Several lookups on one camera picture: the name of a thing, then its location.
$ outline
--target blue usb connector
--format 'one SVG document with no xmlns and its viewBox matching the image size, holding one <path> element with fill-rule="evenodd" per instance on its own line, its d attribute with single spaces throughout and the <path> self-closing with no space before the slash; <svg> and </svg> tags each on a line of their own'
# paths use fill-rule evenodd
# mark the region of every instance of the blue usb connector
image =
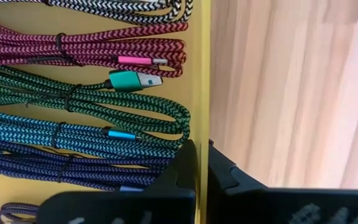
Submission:
<svg viewBox="0 0 358 224">
<path fill-rule="evenodd" d="M 115 70 L 109 72 L 109 79 L 104 82 L 107 89 L 132 92 L 144 88 L 162 85 L 162 78 L 140 72 Z"/>
<path fill-rule="evenodd" d="M 112 127 L 104 127 L 102 132 L 112 138 L 124 139 L 124 140 L 136 140 L 136 135 L 127 131 L 120 131 L 113 129 Z"/>
</svg>

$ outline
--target usb cable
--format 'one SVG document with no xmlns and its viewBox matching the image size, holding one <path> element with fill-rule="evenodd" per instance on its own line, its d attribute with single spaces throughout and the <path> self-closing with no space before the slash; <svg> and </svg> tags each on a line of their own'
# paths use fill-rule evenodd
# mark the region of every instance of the usb cable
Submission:
<svg viewBox="0 0 358 224">
<path fill-rule="evenodd" d="M 0 26 L 0 65 L 95 65 L 175 78 L 182 74 L 186 60 L 184 41 L 129 38 L 178 32 L 187 27 L 186 22 L 179 22 L 93 34 L 27 35 Z"/>
<path fill-rule="evenodd" d="M 2 2 L 39 2 L 47 6 L 65 7 L 136 25 L 186 22 L 193 10 L 193 0 L 0 0 L 0 3 Z M 182 2 L 185 8 L 179 16 Z M 158 12 L 161 9 L 170 10 L 164 14 L 144 14 Z"/>
<path fill-rule="evenodd" d="M 75 184 L 107 191 L 141 191 L 167 166 L 168 159 L 100 159 L 59 154 L 0 141 L 0 175 Z M 127 168 L 119 165 L 138 165 Z"/>
<path fill-rule="evenodd" d="M 56 123 L 0 113 L 0 141 L 69 149 L 108 159 L 171 159 L 178 150 L 132 138 L 132 135 L 110 127 Z"/>
<path fill-rule="evenodd" d="M 11 224 L 34 224 L 39 210 L 38 205 L 28 203 L 6 203 L 0 209 L 0 224 L 5 224 L 2 216 L 10 219 Z M 17 215 L 26 215 L 28 218 L 22 218 Z"/>
<path fill-rule="evenodd" d="M 181 104 L 158 96 L 103 91 L 104 88 L 105 82 L 72 85 L 16 68 L 0 67 L 0 105 L 22 103 L 87 114 L 131 133 L 136 139 L 174 150 L 189 138 L 190 112 Z M 173 119 L 157 119 L 103 105 L 152 111 Z M 172 136 L 164 139 L 151 133 Z"/>
</svg>

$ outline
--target wood grain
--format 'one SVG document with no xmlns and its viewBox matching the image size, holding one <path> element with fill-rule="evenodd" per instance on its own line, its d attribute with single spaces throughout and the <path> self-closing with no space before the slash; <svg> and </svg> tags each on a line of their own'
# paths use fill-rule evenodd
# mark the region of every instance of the wood grain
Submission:
<svg viewBox="0 0 358 224">
<path fill-rule="evenodd" d="M 269 186 L 358 187 L 358 0 L 213 1 L 211 139 Z"/>
</svg>

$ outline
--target pink usb connector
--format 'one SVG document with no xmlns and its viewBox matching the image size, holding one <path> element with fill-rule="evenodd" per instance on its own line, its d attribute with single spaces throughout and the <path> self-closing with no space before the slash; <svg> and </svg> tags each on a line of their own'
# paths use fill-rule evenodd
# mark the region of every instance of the pink usb connector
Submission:
<svg viewBox="0 0 358 224">
<path fill-rule="evenodd" d="M 151 58 L 118 56 L 118 62 L 128 65 L 152 65 Z"/>
<path fill-rule="evenodd" d="M 118 56 L 118 62 L 126 65 L 153 65 L 158 64 L 167 64 L 167 59 L 161 58 L 142 58 L 142 57 L 128 57 L 128 56 Z"/>
</svg>

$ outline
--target black and white braided cable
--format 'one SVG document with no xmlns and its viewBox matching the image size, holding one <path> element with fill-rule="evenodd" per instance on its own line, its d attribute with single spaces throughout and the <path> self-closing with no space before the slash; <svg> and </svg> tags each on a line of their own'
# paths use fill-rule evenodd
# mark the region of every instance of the black and white braided cable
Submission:
<svg viewBox="0 0 358 224">
<path fill-rule="evenodd" d="M 186 22 L 193 10 L 193 0 L 0 0 L 4 2 L 38 2 L 115 19 L 135 25 Z M 185 8 L 181 14 L 182 4 Z M 170 9 L 161 15 L 143 12 Z"/>
</svg>

